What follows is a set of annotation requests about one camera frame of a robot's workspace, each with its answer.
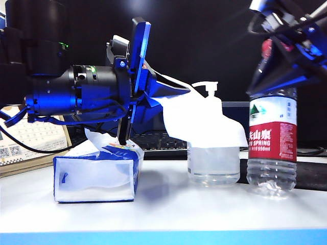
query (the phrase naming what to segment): black monitor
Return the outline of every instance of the black monitor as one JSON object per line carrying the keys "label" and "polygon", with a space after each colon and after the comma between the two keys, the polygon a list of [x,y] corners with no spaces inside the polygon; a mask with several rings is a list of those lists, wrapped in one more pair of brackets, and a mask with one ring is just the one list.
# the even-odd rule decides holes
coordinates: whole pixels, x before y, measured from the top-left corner
{"label": "black monitor", "polygon": [[[311,13],[325,0],[294,0]],[[247,33],[251,0],[62,0],[69,8],[73,64],[105,64],[105,43],[115,35],[130,39],[131,19],[151,23],[146,60],[162,74],[187,83],[219,81],[224,102],[247,102],[261,59],[260,37]],[[204,88],[199,91],[205,95]],[[327,82],[299,89],[298,138],[327,139]]]}

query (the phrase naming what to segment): white pump nozzle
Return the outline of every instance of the white pump nozzle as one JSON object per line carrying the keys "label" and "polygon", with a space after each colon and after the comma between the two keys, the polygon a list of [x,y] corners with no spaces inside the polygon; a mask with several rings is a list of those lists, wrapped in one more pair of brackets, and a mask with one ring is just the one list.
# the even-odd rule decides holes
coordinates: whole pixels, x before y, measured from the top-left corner
{"label": "white pump nozzle", "polygon": [[215,96],[215,91],[217,91],[218,82],[198,82],[193,83],[193,87],[205,86],[205,91],[208,92],[208,96]]}

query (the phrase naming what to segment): green led light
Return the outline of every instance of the green led light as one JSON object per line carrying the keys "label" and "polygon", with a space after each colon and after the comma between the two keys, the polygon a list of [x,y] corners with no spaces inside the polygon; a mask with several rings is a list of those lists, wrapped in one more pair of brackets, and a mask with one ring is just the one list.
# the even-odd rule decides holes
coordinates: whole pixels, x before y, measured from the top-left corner
{"label": "green led light", "polygon": [[64,46],[65,48],[68,48],[68,47],[69,47],[69,45],[68,45],[68,44],[66,44],[66,43],[63,43],[63,42],[59,42],[59,44],[60,44],[60,45],[62,45],[62,46]]}

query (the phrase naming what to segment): black cylinder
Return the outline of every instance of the black cylinder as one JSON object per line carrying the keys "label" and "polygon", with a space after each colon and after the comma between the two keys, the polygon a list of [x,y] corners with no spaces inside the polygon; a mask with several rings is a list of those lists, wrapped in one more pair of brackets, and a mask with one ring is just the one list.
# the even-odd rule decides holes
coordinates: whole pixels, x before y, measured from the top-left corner
{"label": "black cylinder", "polygon": [[59,77],[69,68],[68,15],[53,0],[8,0],[7,27],[22,31],[22,60],[32,76]]}
{"label": "black cylinder", "polygon": [[54,0],[6,1],[7,27],[20,29],[25,39],[68,41],[68,14]]}

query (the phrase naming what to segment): screw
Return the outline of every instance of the screw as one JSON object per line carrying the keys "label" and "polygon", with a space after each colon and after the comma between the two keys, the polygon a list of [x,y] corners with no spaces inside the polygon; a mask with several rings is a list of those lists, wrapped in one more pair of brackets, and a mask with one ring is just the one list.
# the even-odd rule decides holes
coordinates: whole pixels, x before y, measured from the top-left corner
{"label": "screw", "polygon": [[121,61],[121,62],[120,62],[120,66],[121,66],[121,67],[125,67],[125,65],[126,65],[126,64],[125,64],[124,61]]}

